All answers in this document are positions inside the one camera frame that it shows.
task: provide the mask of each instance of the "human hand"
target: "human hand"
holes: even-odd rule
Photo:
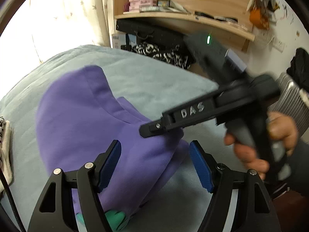
[[[273,140],[282,140],[286,148],[287,156],[291,156],[298,139],[298,131],[295,121],[280,112],[269,112],[268,133]],[[247,169],[253,168],[262,180],[265,179],[265,173],[269,170],[269,163],[258,159],[254,148],[237,143],[235,137],[226,133],[224,144],[229,146],[234,144],[234,153],[240,159]]]

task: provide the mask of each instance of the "black case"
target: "black case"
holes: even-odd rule
[[[182,33],[160,26],[153,26],[148,22],[138,21],[135,18],[118,19],[116,30],[135,35],[137,44],[147,42],[164,46],[166,49],[175,49],[178,45],[183,54],[191,56],[183,41],[184,34]]]

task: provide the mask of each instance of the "blue textured pad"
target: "blue textured pad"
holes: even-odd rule
[[[98,183],[98,188],[102,191],[109,185],[109,181],[114,173],[115,167],[119,161],[121,155],[121,143],[118,141],[110,153],[105,165],[100,171],[100,181]]]
[[[212,182],[211,171],[194,142],[190,143],[189,154],[202,187],[207,189],[209,193],[212,193],[214,190],[214,184]]]

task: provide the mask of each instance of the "ribbed metallic suitcase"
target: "ribbed metallic suitcase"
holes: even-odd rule
[[[276,80],[281,90],[279,100],[269,106],[269,111],[278,111],[291,116],[297,125],[299,136],[302,136],[309,127],[309,109],[299,96],[299,87],[285,72]]]

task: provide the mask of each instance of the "bed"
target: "bed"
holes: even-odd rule
[[[42,94],[62,74],[85,65],[100,66],[115,97],[124,96],[137,110],[154,120],[161,112],[183,101],[216,89],[217,85],[193,74],[135,53],[94,45],[80,46],[60,53],[21,79],[0,101],[0,115],[11,122],[10,186],[17,209],[26,228],[48,175],[39,156],[35,113]],[[216,161],[233,170],[243,170],[232,147],[223,144],[225,127],[215,120],[184,129],[184,139],[197,139]],[[207,210],[211,194],[202,188],[189,157],[169,182],[129,222],[125,232],[197,231]],[[228,222],[232,223],[237,199],[233,192]],[[15,222],[8,199],[1,200]],[[85,227],[78,223],[80,231]]]

